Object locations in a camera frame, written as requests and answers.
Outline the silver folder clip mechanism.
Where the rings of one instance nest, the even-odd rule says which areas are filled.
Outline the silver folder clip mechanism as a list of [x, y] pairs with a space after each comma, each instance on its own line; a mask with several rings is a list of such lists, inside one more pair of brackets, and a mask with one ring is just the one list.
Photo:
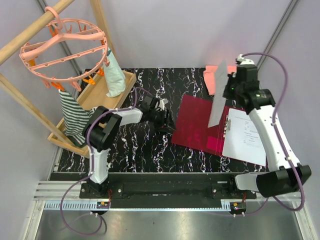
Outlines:
[[227, 115], [224, 122], [224, 128], [223, 128], [223, 138], [226, 137], [227, 132], [231, 129], [231, 120], [229, 119], [229, 116]]

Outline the pink round clip hanger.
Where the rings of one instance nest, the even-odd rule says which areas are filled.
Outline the pink round clip hanger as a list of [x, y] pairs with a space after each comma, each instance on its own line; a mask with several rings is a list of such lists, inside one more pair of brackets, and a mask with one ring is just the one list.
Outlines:
[[[78, 18], [61, 18], [57, 11], [47, 6], [45, 12], [53, 14], [44, 30], [50, 33], [47, 40], [27, 42], [20, 48], [19, 57], [24, 66], [39, 77], [46, 88], [63, 90], [70, 84], [78, 91], [78, 82], [108, 66], [108, 40], [106, 34], [94, 23]], [[70, 62], [92, 60], [84, 72], [63, 73]]]

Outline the mint green towel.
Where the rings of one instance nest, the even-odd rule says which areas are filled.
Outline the mint green towel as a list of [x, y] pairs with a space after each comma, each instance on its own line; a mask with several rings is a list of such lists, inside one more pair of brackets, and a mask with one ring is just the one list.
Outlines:
[[104, 76], [108, 87], [106, 95], [109, 98], [115, 98], [125, 91], [126, 77], [110, 48], [107, 50], [107, 60], [109, 65], [106, 65], [105, 62], [103, 63]]

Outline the white form paper sheet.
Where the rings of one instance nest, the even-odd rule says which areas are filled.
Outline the white form paper sheet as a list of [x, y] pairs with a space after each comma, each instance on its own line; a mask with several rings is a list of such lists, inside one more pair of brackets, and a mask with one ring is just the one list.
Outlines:
[[230, 159], [266, 166], [266, 153], [258, 131], [245, 111], [230, 108], [230, 130], [224, 138], [222, 155]]

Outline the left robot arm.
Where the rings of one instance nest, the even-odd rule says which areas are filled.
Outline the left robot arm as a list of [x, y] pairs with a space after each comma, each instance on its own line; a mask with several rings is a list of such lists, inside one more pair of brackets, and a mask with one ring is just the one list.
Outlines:
[[99, 106], [83, 129], [89, 150], [89, 174], [86, 179], [90, 192], [97, 198], [108, 193], [107, 157], [121, 126], [148, 122], [156, 131], [173, 134], [176, 130], [168, 100], [146, 96], [134, 106], [108, 109]]

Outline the red plastic clip folder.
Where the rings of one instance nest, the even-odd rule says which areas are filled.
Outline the red plastic clip folder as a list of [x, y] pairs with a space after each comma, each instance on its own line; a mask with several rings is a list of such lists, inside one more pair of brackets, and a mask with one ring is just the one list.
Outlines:
[[183, 147], [223, 155], [225, 126], [231, 106], [225, 106], [218, 125], [208, 127], [212, 101], [185, 95], [182, 98], [171, 143]]

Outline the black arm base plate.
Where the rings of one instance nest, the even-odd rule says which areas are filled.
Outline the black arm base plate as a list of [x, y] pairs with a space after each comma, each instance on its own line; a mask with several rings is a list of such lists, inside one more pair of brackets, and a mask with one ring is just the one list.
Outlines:
[[112, 210], [229, 210], [226, 200], [254, 200], [250, 190], [238, 190], [234, 173], [116, 173], [101, 185], [86, 180], [81, 199], [110, 198]]

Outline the aluminium front rail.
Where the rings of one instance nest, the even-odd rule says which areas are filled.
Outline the aluminium front rail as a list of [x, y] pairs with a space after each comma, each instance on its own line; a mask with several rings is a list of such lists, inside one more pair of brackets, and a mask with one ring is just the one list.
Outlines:
[[201, 194], [129, 193], [124, 185], [112, 187], [105, 196], [89, 196], [86, 188], [71, 181], [41, 181], [34, 194], [35, 200], [45, 202], [46, 210], [68, 211], [131, 211], [131, 212], [230, 212], [233, 206], [250, 202], [263, 203], [260, 194], [252, 192], [239, 198], [219, 196], [214, 189], [211, 197]]

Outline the folded pink cloth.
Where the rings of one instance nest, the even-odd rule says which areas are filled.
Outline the folded pink cloth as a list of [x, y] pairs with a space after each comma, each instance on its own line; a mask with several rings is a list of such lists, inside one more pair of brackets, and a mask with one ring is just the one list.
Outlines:
[[206, 65], [205, 70], [203, 72], [203, 80], [209, 96], [214, 96], [216, 94], [217, 86], [220, 87], [220, 90], [222, 92], [224, 92], [228, 81], [227, 76], [223, 86], [221, 82], [217, 83], [215, 73], [218, 68], [219, 65]]

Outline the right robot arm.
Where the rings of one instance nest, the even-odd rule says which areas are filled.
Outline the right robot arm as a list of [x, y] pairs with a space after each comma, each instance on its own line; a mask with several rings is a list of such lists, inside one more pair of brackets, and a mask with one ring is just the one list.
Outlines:
[[258, 68], [240, 64], [228, 75], [223, 97], [236, 100], [253, 122], [262, 142], [268, 172], [243, 173], [227, 185], [228, 195], [239, 198], [245, 191], [275, 197], [298, 192], [312, 174], [309, 165], [302, 165], [293, 153], [277, 114], [276, 102], [268, 89], [261, 89]]

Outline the aluminium corner post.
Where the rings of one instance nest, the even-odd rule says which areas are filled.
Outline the aluminium corner post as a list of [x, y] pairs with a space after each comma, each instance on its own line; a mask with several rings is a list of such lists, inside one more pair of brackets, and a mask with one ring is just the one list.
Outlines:
[[269, 41], [267, 42], [263, 53], [265, 54], [271, 54], [271, 50], [273, 49], [275, 43], [279, 39], [282, 31], [284, 30], [287, 22], [289, 21], [291, 15], [294, 13], [295, 9], [297, 8], [298, 4], [300, 3], [300, 0], [290, 0], [287, 7], [285, 8], [281, 18], [279, 19], [271, 37], [269, 38]]

